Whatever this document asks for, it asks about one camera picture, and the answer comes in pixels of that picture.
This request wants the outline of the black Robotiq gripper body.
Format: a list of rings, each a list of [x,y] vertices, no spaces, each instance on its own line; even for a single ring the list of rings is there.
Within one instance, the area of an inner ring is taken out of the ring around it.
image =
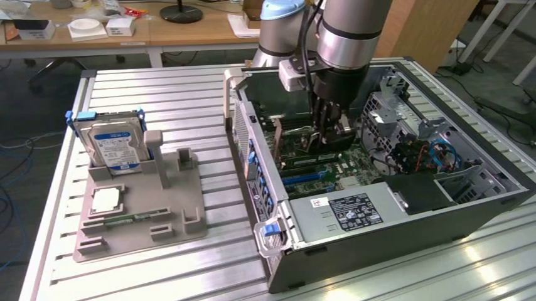
[[[369,65],[355,70],[327,68],[317,71],[313,92],[322,100],[349,107],[358,96],[367,71]]]

